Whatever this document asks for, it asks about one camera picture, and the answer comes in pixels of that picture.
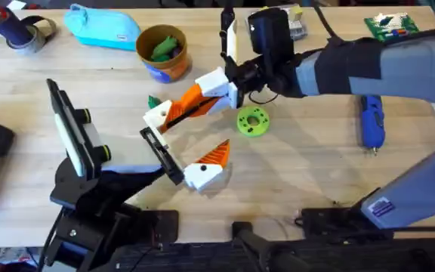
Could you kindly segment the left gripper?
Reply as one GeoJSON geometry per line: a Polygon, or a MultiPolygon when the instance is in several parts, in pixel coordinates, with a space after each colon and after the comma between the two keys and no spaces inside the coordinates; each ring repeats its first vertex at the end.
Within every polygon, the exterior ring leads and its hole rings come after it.
{"type": "MultiPolygon", "coordinates": [[[[163,133],[171,106],[172,101],[166,100],[148,110],[143,120],[154,131],[163,133]]],[[[191,190],[204,189],[224,173],[230,157],[229,139],[183,170],[167,144],[150,128],[143,128],[138,138],[100,134],[94,126],[85,126],[80,132],[59,128],[66,158],[55,173],[50,200],[76,210],[79,200],[90,207],[111,197],[126,200],[137,193],[137,185],[145,187],[137,178],[159,170],[176,185],[184,181],[191,190]]]]}

